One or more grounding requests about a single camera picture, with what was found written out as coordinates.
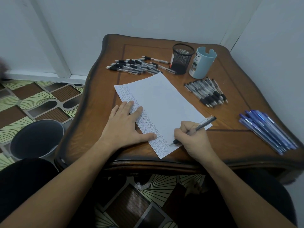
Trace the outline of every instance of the pile of pens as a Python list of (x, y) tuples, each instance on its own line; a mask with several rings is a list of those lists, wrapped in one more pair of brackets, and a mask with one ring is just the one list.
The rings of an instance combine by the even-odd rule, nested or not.
[(265, 113), (258, 110), (245, 111), (240, 114), (239, 122), (252, 130), (264, 142), (268, 143), (278, 154), (297, 149), (297, 144)]
[(164, 63), (164, 64), (170, 64), (170, 62), (167, 62), (164, 60), (159, 60), (156, 58), (142, 56), (142, 58), (138, 58), (138, 59), (115, 60), (114, 63), (112, 63), (110, 66), (107, 66), (106, 68), (108, 70), (127, 72), (127, 73), (135, 74), (135, 75), (139, 75), (139, 74), (146, 73), (146, 72), (150, 73), (152, 75), (157, 74), (159, 72), (162, 73), (162, 71), (157, 69), (157, 68), (160, 68), (160, 69), (166, 70), (170, 73), (176, 74), (176, 72), (174, 70), (171, 70), (167, 67), (159, 65), (155, 62), (146, 63), (145, 62), (146, 60), (152, 60), (152, 61), (157, 61), (157, 62)]
[(205, 80), (189, 82), (184, 86), (207, 107), (212, 108), (218, 104), (222, 105), (224, 102), (228, 103), (226, 96), (214, 79), (210, 80), (206, 77)]

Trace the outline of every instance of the sheet of paper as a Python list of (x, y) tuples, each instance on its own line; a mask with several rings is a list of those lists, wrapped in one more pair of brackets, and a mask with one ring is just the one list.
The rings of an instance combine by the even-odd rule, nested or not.
[(167, 156), (180, 147), (169, 144), (174, 140), (173, 130), (180, 127), (181, 121), (200, 123), (205, 119), (162, 73), (114, 87), (122, 101), (134, 101), (130, 113), (139, 106), (143, 107), (142, 115), (136, 123), (143, 134), (150, 132), (157, 134), (157, 139), (149, 143), (159, 158)]

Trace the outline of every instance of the blue pen holder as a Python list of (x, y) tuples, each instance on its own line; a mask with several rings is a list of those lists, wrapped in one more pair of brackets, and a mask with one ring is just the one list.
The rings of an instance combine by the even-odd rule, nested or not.
[(189, 70), (190, 76), (196, 79), (204, 78), (216, 57), (217, 53), (213, 49), (206, 53), (204, 46), (197, 48), (193, 64)]

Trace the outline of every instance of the label on cup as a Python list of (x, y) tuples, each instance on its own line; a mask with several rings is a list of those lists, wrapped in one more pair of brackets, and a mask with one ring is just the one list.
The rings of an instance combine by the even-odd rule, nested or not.
[(198, 65), (198, 63), (200, 62), (201, 60), (201, 56), (197, 54), (197, 52), (195, 52), (195, 56), (194, 56), (194, 59), (193, 59), (193, 63), (192, 63), (192, 66), (190, 67), (190, 70), (189, 70), (189, 74), (191, 76), (193, 76), (194, 72), (196, 71), (196, 66)]
[(169, 68), (171, 68), (171, 66), (172, 66), (173, 58), (174, 58), (174, 54), (172, 54), (172, 57), (171, 57), (171, 61), (170, 61)]

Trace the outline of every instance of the baseboard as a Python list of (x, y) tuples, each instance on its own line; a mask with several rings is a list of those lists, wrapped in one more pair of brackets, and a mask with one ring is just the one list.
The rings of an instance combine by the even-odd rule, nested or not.
[(69, 78), (64, 78), (64, 77), (58, 77), (58, 75), (55, 73), (11, 70), (6, 72), (5, 78), (30, 80), (30, 81), (51, 81), (51, 82), (64, 82), (64, 83), (72, 83), (72, 84), (85, 84), (87, 76), (71, 75), (71, 77)]

